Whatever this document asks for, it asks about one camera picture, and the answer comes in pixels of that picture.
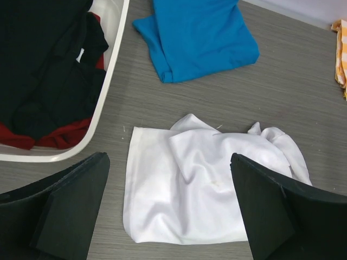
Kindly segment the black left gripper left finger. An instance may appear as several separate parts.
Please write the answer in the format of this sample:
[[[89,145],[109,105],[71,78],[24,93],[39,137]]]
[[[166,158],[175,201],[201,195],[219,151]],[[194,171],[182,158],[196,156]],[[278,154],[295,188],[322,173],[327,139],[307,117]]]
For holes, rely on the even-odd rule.
[[[86,259],[110,170],[106,153],[1,194],[1,259]]]

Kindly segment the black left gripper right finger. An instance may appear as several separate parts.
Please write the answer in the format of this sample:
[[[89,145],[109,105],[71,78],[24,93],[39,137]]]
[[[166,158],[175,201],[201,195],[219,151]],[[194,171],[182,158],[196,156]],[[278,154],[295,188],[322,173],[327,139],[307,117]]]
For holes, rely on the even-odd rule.
[[[230,167],[254,259],[346,259],[346,196],[241,154]]]

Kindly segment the white t shirt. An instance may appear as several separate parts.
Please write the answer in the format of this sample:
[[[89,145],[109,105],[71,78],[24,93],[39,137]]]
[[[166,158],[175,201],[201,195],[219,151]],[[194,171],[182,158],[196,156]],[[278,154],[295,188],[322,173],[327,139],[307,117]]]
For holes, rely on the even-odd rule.
[[[135,127],[126,166],[123,225],[137,243],[247,240],[230,160],[234,153],[310,184],[304,157],[276,127],[221,133],[193,114],[170,129]]]

